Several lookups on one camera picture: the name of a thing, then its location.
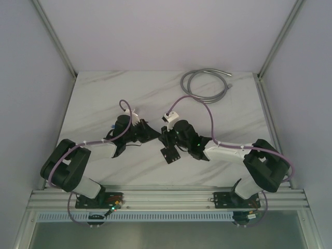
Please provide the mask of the black fuse box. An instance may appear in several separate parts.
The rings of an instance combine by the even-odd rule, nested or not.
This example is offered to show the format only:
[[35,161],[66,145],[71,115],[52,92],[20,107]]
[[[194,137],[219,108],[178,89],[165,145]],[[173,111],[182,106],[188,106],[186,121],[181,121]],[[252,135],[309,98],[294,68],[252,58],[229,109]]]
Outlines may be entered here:
[[181,158],[178,151],[176,150],[176,148],[174,146],[165,147],[165,148],[161,149],[160,151],[161,151],[164,159],[166,160],[167,164],[171,164]]

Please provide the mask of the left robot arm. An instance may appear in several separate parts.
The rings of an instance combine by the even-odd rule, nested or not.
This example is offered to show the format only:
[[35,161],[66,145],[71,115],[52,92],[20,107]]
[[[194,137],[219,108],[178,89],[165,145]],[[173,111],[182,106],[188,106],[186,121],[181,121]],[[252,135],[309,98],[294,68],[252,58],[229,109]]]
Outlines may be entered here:
[[106,195],[103,186],[84,176],[90,159],[116,158],[128,143],[147,143],[160,136],[144,119],[135,114],[118,116],[113,128],[99,141],[77,145],[63,139],[41,168],[40,175],[53,186],[65,192],[87,197],[87,202],[95,209],[105,205]]

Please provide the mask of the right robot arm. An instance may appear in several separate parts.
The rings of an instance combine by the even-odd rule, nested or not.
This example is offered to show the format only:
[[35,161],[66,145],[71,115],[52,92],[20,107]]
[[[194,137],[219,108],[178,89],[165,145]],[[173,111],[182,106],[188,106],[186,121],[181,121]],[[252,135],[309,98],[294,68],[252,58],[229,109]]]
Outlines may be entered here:
[[286,176],[290,164],[265,140],[253,145],[216,145],[212,138],[200,136],[186,120],[172,120],[162,127],[159,141],[168,164],[178,160],[178,149],[184,149],[196,160],[227,161],[245,167],[249,175],[236,181],[230,202],[243,206],[248,199],[265,190],[276,192]]

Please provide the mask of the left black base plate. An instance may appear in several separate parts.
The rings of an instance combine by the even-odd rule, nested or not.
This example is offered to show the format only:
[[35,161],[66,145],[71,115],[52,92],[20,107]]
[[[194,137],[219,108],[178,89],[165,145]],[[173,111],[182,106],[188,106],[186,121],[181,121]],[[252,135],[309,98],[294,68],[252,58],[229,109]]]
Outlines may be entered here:
[[98,194],[96,198],[90,199],[80,195],[76,198],[76,209],[110,209],[116,201],[121,202],[123,199],[122,192],[103,192]]

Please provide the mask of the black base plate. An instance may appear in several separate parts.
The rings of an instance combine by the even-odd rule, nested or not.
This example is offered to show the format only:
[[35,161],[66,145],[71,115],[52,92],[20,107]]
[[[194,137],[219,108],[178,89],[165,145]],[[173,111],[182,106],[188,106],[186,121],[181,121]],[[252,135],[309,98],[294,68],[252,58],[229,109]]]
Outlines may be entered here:
[[80,195],[76,198],[76,209],[110,209],[116,201],[121,202],[123,199],[122,192],[103,192],[98,194],[96,198],[90,199]]
[[242,199],[231,192],[214,192],[210,201],[216,209],[258,209],[261,207],[258,194]]

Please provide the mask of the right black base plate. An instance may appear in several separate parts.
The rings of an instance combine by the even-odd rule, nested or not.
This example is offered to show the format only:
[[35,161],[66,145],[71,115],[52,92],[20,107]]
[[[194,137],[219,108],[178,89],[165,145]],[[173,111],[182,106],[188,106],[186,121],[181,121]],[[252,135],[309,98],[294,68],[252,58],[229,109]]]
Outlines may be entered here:
[[258,209],[261,207],[258,194],[242,199],[231,192],[214,192],[210,201],[216,209]]

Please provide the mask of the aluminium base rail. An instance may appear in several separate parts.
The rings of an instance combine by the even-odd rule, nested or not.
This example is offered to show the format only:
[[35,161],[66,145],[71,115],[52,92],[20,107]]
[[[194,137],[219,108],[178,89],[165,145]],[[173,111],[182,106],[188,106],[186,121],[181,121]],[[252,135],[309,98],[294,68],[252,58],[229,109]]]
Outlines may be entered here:
[[[121,211],[207,211],[215,210],[214,192],[227,192],[230,188],[211,186],[107,186],[108,192],[123,193]],[[268,204],[270,211],[309,210],[303,189],[292,189],[282,184],[275,193],[266,193],[268,201],[261,199],[261,209]],[[27,204],[28,210],[65,211],[69,194],[55,188],[34,190]]]

